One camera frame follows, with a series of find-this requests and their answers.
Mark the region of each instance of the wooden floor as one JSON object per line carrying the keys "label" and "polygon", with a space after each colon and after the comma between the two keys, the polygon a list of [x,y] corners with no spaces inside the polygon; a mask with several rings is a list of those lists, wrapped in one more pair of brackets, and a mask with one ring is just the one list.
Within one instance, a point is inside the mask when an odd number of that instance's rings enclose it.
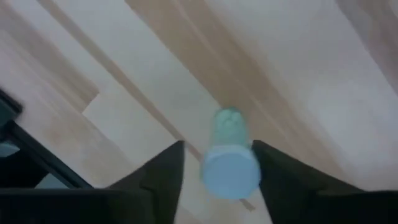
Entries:
{"label": "wooden floor", "polygon": [[398,3],[0,0],[0,88],[95,187],[186,140],[176,223],[270,223],[200,182],[211,119],[366,190],[398,189]]}

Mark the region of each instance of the light blue bottle cap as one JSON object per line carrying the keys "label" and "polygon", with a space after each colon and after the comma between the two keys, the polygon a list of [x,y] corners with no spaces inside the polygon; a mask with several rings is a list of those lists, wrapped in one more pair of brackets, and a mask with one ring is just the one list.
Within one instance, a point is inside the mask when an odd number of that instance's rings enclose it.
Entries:
{"label": "light blue bottle cap", "polygon": [[249,197],[261,180],[257,159],[240,145],[213,146],[204,157],[201,174],[209,192],[231,200]]}

